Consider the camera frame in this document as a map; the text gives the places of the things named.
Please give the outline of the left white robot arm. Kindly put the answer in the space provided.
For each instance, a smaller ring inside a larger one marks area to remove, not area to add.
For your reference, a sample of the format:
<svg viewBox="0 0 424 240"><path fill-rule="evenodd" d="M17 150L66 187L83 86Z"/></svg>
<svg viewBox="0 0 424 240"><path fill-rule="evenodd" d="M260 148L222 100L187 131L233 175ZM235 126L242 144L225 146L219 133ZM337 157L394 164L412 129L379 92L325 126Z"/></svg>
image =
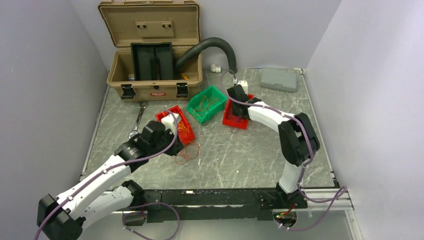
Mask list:
<svg viewBox="0 0 424 240"><path fill-rule="evenodd" d="M83 230L116 210L139 209L147 201L145 190L135 181L124 181L110 193L106 190L150 159L175 156L183 148L177 121L150 121L84 180L56 197L47 194L40 199L35 239L44 233L50 240L76 240Z"/></svg>

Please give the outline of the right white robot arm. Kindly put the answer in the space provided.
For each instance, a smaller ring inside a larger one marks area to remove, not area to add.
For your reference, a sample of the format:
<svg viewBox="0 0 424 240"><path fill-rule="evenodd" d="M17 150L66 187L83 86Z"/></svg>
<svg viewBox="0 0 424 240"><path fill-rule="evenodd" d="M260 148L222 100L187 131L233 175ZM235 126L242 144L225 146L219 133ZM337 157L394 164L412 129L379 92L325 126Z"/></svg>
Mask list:
<svg viewBox="0 0 424 240"><path fill-rule="evenodd" d="M234 115L259 122L278 133L285 163L283 174L276 185L275 200L280 207L289 207L299 194L306 165L320 149L319 139L308 115L303 112L286 113L259 98L249 98L240 84L226 91Z"/></svg>

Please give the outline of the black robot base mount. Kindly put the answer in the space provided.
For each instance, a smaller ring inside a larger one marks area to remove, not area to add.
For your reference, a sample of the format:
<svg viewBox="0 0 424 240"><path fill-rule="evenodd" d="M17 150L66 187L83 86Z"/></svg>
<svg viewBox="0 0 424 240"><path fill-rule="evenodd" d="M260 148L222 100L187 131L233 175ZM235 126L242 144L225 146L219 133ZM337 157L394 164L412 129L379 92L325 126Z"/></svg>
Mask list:
<svg viewBox="0 0 424 240"><path fill-rule="evenodd" d="M175 220L256 219L271 221L274 215L305 209L298 193L286 196L271 188L146 189L144 199L125 211L142 211L148 223Z"/></svg>

